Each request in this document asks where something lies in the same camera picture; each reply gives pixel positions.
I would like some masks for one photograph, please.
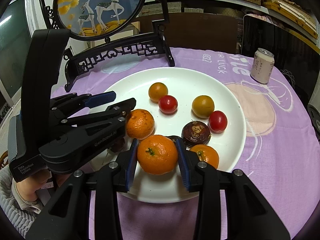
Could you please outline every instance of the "beverage can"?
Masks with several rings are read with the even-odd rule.
[[[258,48],[254,54],[250,76],[259,83],[267,84],[274,64],[274,55],[270,51]]]

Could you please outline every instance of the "mandarin orange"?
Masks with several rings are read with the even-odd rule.
[[[162,175],[176,167],[178,152],[169,138],[162,135],[151,135],[140,142],[137,158],[145,172]]]
[[[135,109],[129,115],[126,128],[129,137],[143,140],[153,132],[155,120],[149,111]]]
[[[215,149],[204,144],[193,146],[190,151],[197,153],[199,160],[209,163],[211,166],[218,168],[219,155]]]

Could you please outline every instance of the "white deer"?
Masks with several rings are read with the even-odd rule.
[[[117,17],[118,25],[120,25],[119,15],[124,12],[124,8],[119,4],[119,0],[111,0],[111,2],[101,2],[97,4],[96,11],[98,15],[97,19],[98,19],[98,22],[100,23],[102,30],[106,30],[108,29],[108,27],[103,23],[101,19],[101,15],[103,11],[110,11],[110,10],[113,10],[115,12],[115,15],[111,15],[110,17],[111,18]]]
[[[84,4],[83,4],[83,6],[81,6],[80,7],[80,9],[81,10],[83,10],[83,12],[81,13],[81,14],[84,14],[84,8],[86,8],[87,9],[87,11],[88,11],[88,15],[81,15],[80,17],[79,17],[79,19],[78,19],[78,23],[79,23],[79,26],[80,26],[80,30],[81,30],[81,33],[82,33],[82,35],[83,36],[85,36],[85,33],[84,33],[84,31],[83,31],[83,29],[82,29],[82,25],[83,25],[83,23],[84,22],[91,22],[91,25],[92,25],[92,30],[95,32],[95,33],[98,33],[97,32],[97,30],[96,30],[96,26],[94,25],[94,12],[93,12],[93,10],[90,8],[90,6],[89,6],[89,2],[90,2],[90,0],[88,0],[87,2],[85,2]]]

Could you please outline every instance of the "metal screw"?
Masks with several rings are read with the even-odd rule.
[[[82,176],[82,174],[83,174],[83,172],[81,171],[81,170],[77,170],[77,171],[75,171],[74,173],[73,173],[73,176],[75,176],[75,177],[80,177],[80,176]]]
[[[109,163],[109,168],[115,169],[116,167],[118,167],[118,163],[117,162]]]
[[[203,168],[207,167],[207,163],[206,162],[198,162],[198,167],[203,169]]]
[[[236,175],[236,176],[242,176],[243,175],[243,172],[239,169],[236,169],[233,171],[233,173]]]

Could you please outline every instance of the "person's hand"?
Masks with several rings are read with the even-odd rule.
[[[56,182],[58,187],[61,187],[61,185],[70,177],[71,174],[64,174],[64,175],[58,175],[55,174]]]
[[[40,170],[23,181],[17,182],[17,190],[24,200],[36,201],[38,196],[35,191],[40,189],[49,178],[50,172],[47,169]]]

